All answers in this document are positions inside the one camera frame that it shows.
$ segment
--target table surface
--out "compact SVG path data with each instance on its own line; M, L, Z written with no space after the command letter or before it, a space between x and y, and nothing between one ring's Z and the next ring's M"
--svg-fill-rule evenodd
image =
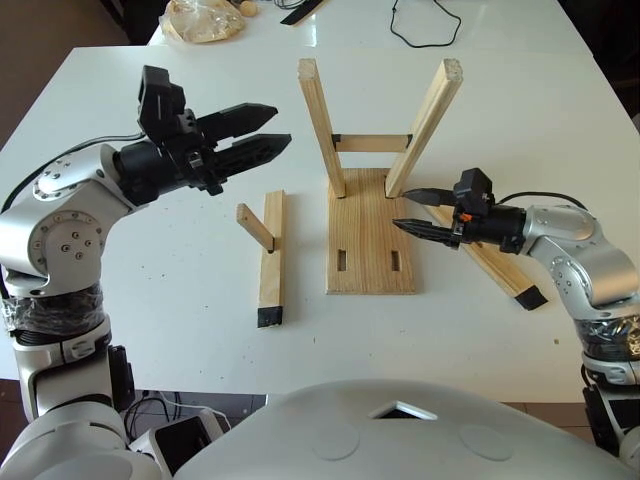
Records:
M137 130L141 68L168 68L204 115L238 103L280 110L262 130L293 142L271 165L209 197L183 189L112 230L105 303L140 388L282 393L324 381L440 382L502 401L575 401L580 345L546 272L514 257L550 299L526 312L463 252L411 239L418 294L327 296L327 177L296 78L316 57L336 132L406 132L444 52L269 46L74 50L0 153L0 193L87 138ZM587 55L450 49L465 82L407 188L450 188L479 166L497 196L538 189L581 199L635 262L638 135ZM345 167L389 166L393 154L342 154ZM285 323L256 328L260 247L235 206L262 212L289 195ZM414 216L426 218L418 207ZM15 378L6 337L0 377Z
M260 13L246 19L245 30L227 43L278 48L409 48L389 32L393 0L325 0L313 15L295 26L279 23L288 11L269 2L257 3ZM557 0L447 0L443 5L462 18L456 47L590 55ZM450 40L456 20L433 2L401 0L397 8L395 29L412 43ZM164 38L159 28L149 41L150 45L176 43ZM214 42L199 47L215 45ZM446 49L440 54L446 55Z

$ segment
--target wood grain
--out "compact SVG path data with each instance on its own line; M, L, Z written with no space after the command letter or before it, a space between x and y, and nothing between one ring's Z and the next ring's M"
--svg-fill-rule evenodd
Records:
M284 306L284 248L286 195L284 190L264 198L264 225L273 234L274 250L262 251L258 308Z
M239 203L236 208L236 222L243 227L269 252L274 250L274 238L271 232L258 220L251 209L244 203Z
M458 88L462 84L462 67L458 60L446 58L442 61L427 90L422 106L411 126L413 139L407 150L398 154L385 184L386 195L397 197L413 167L435 132L442 116L447 111Z
M329 192L327 293L415 293L408 235L391 222L405 217L405 200L385 197L388 169L349 168L343 173L346 198Z
M428 205L425 208L440 225L451 226L453 208ZM510 297L515 298L534 286L531 279L498 246L478 242L463 244L462 248Z
M409 135L334 135L337 152L404 152Z
M334 195L342 198L345 196L344 176L340 167L340 157L333 146L331 120L315 59L302 58L298 61L298 81L320 144L324 165L327 169L327 175L329 175L329 183Z

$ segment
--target rectangular slot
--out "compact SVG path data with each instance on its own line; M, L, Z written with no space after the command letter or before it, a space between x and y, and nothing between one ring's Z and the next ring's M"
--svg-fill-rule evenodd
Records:
M400 271L400 252L397 250L391 250L391 271Z
M338 250L338 271L339 272L347 271L347 251L346 250Z

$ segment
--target wooden board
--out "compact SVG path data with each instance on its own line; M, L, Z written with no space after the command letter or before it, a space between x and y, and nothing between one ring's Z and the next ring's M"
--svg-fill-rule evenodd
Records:
M386 168L347 168L345 198L329 191L327 293L415 293L409 237L393 225L405 200L385 197Z
M411 135L333 134L336 152L404 152Z
M283 190L264 198L264 226L274 238L274 251L262 250L258 327L280 325L284 307L284 238L286 196Z

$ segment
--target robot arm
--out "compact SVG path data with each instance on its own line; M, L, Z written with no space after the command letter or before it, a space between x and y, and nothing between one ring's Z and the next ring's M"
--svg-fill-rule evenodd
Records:
M640 295L629 257L611 245L600 224L575 206L527 210L496 204L479 169L463 172L452 191L417 189L405 197L454 207L450 229L416 219L394 220L403 230L456 249L489 242L525 254L549 272L582 341L587 413L599 446L618 454L625 435L640 426Z
M35 476L67 458L124 447L116 411L133 400L133 377L124 348L109 345L99 285L113 225L183 186L219 194L228 177L270 162L291 140L253 135L217 150L219 140L255 131L277 110L242 104L197 119L164 69L144 67L139 101L138 123L148 139L119 151L74 147L39 169L30 195L3 206L0 238L10 241L0 248L2 307L33 422L9 452L3 478ZM41 451L48 456L38 457Z

